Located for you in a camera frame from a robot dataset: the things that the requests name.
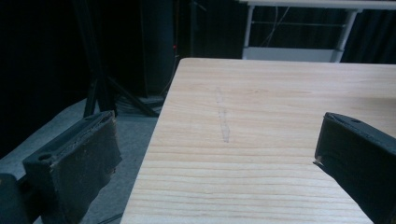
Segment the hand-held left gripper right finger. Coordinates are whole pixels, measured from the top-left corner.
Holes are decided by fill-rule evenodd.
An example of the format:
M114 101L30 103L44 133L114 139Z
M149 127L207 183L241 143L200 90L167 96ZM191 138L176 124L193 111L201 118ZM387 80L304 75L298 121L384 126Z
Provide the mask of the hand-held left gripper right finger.
M315 165L374 224L396 224L396 138L358 119L328 112L318 137Z

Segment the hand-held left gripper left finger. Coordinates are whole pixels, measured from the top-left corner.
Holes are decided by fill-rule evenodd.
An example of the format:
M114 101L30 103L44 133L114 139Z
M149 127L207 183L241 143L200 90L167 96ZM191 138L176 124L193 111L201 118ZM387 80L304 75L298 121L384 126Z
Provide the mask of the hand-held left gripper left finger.
M44 201L44 224L78 224L121 162L116 120L100 112L68 128L22 161Z

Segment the black tripod stand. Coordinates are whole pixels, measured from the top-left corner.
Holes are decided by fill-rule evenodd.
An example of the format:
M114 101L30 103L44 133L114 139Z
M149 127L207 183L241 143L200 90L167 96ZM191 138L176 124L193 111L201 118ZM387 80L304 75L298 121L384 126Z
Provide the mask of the black tripod stand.
M144 115L158 118L158 112L145 105L140 99L123 88L114 77L107 74L102 48L99 44L100 32L97 18L94 14L93 4L95 0L71 0L71 2L78 21L78 28L91 74L83 117L93 115L97 105L100 112L112 110L117 113L116 103L113 94L110 92L110 89L112 89L124 96Z

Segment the white metal frame table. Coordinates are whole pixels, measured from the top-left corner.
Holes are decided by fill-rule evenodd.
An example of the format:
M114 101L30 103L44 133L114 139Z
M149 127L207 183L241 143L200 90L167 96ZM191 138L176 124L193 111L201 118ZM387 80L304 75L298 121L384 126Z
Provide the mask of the white metal frame table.
M396 10L392 0L238 0L246 4L247 25L243 46L244 60L290 61L314 63L340 63L357 15L365 9ZM335 49L288 49L251 47L249 45L251 26L254 24L253 12L256 7L310 7L337 8L346 10L346 21L341 26Z

